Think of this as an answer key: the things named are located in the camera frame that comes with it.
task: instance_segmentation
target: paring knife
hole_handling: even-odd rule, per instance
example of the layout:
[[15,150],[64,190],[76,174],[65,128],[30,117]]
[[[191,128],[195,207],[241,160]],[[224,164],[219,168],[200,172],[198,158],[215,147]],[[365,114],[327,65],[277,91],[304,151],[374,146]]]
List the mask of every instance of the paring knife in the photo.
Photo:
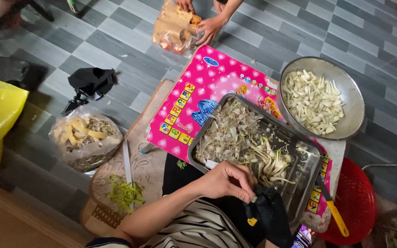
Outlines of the paring knife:
[[330,211],[332,212],[332,216],[335,219],[335,222],[338,225],[339,231],[344,237],[349,236],[349,230],[347,230],[347,227],[345,226],[344,221],[342,220],[341,215],[338,212],[338,209],[334,205],[334,201],[332,199],[332,196],[330,196],[329,191],[327,190],[326,185],[324,184],[323,180],[319,177],[319,175],[316,176],[316,182],[318,184],[318,187],[321,189],[321,193],[323,194],[324,198],[326,199],[327,205],[330,208]]

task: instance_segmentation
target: red plastic stool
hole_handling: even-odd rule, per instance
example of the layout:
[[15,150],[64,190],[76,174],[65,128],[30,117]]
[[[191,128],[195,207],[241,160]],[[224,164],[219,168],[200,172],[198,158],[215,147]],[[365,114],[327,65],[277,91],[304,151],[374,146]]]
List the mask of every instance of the red plastic stool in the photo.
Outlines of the red plastic stool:
[[344,158],[335,198],[337,207],[350,235],[343,237],[331,218],[325,233],[319,237],[336,245],[353,245],[361,242],[372,230],[376,221],[376,198],[366,174],[348,158]]

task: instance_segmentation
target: clear plastic bag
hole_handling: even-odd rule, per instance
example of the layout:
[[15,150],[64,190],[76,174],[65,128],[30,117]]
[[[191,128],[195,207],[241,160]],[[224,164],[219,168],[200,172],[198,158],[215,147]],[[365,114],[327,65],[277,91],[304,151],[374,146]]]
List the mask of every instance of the clear plastic bag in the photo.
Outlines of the clear plastic bag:
[[199,30],[201,18],[182,11],[174,0],[166,0],[154,23],[151,41],[159,47],[179,55],[192,55],[204,31]]
[[88,172],[113,157],[123,135],[96,109],[80,106],[58,118],[48,137],[56,144],[59,159],[76,171]]

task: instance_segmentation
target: striped shirt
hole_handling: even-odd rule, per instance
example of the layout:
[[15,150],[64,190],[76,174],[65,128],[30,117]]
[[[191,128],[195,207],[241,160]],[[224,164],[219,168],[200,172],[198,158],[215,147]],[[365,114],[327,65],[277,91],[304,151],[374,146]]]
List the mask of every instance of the striped shirt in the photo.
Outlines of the striped shirt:
[[[197,200],[142,247],[251,247],[229,218],[216,206]],[[121,238],[98,238],[86,248],[131,248]]]

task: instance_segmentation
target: black glove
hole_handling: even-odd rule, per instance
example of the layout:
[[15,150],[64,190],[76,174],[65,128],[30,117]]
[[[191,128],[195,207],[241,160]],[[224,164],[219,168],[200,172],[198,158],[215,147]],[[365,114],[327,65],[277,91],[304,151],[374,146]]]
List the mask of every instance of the black glove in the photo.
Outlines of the black glove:
[[247,204],[248,218],[254,217],[265,231],[265,237],[279,248],[289,248],[293,244],[286,209],[280,194],[273,187],[255,188],[257,195],[255,203]]

